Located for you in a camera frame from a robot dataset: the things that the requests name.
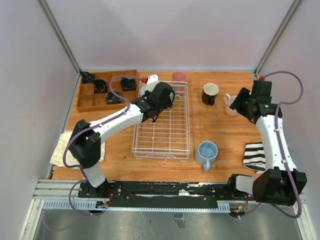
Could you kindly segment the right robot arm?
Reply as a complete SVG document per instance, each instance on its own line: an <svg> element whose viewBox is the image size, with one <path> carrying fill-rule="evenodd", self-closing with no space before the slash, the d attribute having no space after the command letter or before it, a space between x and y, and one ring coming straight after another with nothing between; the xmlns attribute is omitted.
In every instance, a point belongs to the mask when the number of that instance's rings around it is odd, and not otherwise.
<svg viewBox="0 0 320 240"><path fill-rule="evenodd" d="M226 193L232 200L244 193L258 203L292 206L307 183L307 176L299 172L289 153L283 131L283 114L272 103L272 82L255 80L252 89L243 87L230 108L254 123L260 133L265 171L259 177L232 174Z"/></svg>

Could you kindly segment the grey-green speckled mug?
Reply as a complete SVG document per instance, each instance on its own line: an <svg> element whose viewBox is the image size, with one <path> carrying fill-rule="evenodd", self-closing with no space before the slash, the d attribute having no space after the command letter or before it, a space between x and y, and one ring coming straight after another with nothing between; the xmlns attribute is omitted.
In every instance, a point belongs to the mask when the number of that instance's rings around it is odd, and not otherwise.
<svg viewBox="0 0 320 240"><path fill-rule="evenodd" d="M156 112L156 115L152 118L152 123L154 123L154 122L158 119L159 115L160 115L164 110L166 110L166 109L172 109L172 108L173 108L173 102L172 102L172 101L168 100L168 101L166 101L166 102L164 102L164 101L161 102L161 103L159 104L159 106L156 107L157 112Z"/></svg>

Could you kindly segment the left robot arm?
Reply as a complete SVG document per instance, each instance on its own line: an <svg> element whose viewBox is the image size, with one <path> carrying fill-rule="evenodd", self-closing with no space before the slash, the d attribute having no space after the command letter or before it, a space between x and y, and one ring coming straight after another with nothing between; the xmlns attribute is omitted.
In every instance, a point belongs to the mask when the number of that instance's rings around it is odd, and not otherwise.
<svg viewBox="0 0 320 240"><path fill-rule="evenodd" d="M160 81L116 113L92 122L77 122L65 151L79 163L90 194L101 198L107 193L107 179L99 164L101 145L128 127L148 119L155 122L163 110L173 107L175 95L171 85Z"/></svg>

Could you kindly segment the white speckled mug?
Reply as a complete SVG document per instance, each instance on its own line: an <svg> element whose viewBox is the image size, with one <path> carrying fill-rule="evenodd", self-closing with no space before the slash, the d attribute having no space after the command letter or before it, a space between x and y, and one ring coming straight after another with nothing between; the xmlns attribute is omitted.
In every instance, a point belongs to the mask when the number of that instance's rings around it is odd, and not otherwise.
<svg viewBox="0 0 320 240"><path fill-rule="evenodd" d="M148 84L142 84L139 90L139 96L142 97L146 91L149 91L149 85Z"/></svg>

